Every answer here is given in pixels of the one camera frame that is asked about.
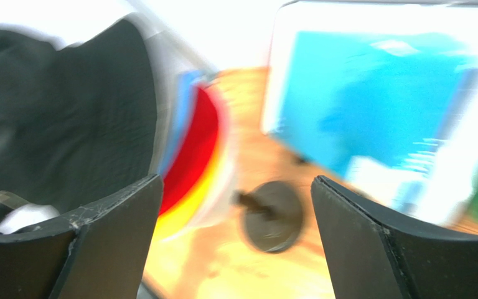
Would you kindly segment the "pink bucket hat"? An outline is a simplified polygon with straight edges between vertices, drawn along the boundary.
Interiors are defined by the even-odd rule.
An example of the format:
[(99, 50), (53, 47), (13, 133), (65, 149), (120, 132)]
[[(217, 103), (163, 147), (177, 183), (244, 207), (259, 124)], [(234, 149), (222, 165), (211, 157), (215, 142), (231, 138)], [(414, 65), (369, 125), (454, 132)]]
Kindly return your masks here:
[(187, 227), (177, 234), (182, 234), (189, 229), (210, 227), (223, 221), (228, 210), (232, 206), (232, 193), (235, 188), (236, 151), (229, 109), (226, 106), (226, 103), (220, 98), (220, 95), (217, 94), (213, 88), (202, 83), (196, 84), (195, 88), (197, 86), (201, 86), (208, 91), (211, 100), (217, 108), (219, 117), (219, 134), (217, 143), (219, 141), (226, 142), (228, 152), (222, 156), (223, 168), (212, 181), (213, 184), (211, 190), (205, 197), (205, 201), (201, 208), (197, 211)]

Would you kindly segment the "yellow bucket hat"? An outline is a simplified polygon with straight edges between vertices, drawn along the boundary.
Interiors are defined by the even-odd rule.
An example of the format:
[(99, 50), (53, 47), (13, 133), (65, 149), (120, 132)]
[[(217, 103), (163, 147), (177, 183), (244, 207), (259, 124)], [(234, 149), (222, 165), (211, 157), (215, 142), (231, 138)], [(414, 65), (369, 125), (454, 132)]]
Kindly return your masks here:
[(226, 142), (219, 141), (213, 151), (209, 164), (194, 186), (182, 197), (178, 204), (159, 216), (153, 238), (162, 240), (176, 235), (187, 227), (205, 201), (211, 190), (213, 180), (223, 168), (222, 156), (227, 154)]

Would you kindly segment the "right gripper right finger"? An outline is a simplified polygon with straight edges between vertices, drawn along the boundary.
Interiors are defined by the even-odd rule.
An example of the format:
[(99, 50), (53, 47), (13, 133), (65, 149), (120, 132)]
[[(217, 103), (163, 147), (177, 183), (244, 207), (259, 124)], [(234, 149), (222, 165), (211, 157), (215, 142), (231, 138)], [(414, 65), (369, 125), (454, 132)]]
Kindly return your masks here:
[(311, 197), (337, 298), (478, 298), (478, 235), (406, 216), (325, 176)]

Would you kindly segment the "black hat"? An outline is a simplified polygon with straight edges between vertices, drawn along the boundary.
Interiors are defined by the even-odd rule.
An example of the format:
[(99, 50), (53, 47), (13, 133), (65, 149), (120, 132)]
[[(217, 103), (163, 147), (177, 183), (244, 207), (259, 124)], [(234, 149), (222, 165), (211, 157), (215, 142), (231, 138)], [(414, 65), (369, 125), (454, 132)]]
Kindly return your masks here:
[(81, 45), (0, 28), (0, 194), (63, 214), (149, 174), (152, 66), (121, 19)]

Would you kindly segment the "blue hat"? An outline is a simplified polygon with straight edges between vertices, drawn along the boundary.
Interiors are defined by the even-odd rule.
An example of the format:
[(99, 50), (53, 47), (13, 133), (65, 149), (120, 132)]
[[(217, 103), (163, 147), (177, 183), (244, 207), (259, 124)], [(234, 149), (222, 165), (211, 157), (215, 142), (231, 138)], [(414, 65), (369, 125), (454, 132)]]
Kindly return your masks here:
[(201, 77), (202, 73), (199, 70), (181, 72), (175, 77), (171, 127), (164, 157), (159, 168), (159, 174), (162, 177), (172, 168), (172, 164), (184, 143), (194, 113), (195, 86)]

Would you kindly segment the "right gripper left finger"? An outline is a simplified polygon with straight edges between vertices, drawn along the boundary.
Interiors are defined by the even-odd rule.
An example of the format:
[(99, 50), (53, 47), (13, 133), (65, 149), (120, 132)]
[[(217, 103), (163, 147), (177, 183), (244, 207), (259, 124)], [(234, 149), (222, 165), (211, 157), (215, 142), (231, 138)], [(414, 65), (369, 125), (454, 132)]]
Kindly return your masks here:
[(0, 298), (155, 298), (143, 282), (163, 181), (0, 234)]

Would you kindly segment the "red hat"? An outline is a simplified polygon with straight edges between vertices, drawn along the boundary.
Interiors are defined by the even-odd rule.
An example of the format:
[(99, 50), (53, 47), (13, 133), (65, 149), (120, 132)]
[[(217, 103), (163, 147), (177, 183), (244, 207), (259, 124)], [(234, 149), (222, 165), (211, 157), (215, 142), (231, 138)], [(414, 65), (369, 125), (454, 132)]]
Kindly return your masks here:
[(173, 213), (185, 205), (194, 205), (194, 194), (202, 187), (204, 173), (217, 147), (219, 117), (208, 91), (195, 88), (192, 123), (172, 168), (164, 179), (160, 216)]

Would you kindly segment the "grey hat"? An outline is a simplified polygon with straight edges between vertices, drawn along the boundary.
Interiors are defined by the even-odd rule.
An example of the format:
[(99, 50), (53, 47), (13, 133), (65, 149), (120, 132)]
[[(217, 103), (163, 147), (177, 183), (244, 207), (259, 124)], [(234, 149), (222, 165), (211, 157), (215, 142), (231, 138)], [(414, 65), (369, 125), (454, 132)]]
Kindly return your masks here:
[(158, 33), (146, 40), (156, 92), (157, 123), (150, 170), (159, 174), (171, 127), (173, 85), (176, 75), (188, 71), (190, 64), (184, 53), (165, 35)]

